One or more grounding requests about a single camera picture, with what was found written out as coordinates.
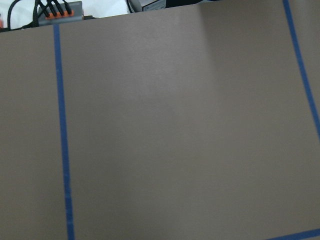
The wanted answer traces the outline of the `orange circuit board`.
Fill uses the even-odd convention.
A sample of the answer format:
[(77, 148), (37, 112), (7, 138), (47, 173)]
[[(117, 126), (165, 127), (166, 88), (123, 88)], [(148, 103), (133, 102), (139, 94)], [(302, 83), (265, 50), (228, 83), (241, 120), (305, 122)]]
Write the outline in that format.
[(40, 26), (81, 21), (84, 19), (83, 3), (67, 0), (60, 3), (58, 0), (48, 0), (46, 4), (39, 4), (37, 16)]

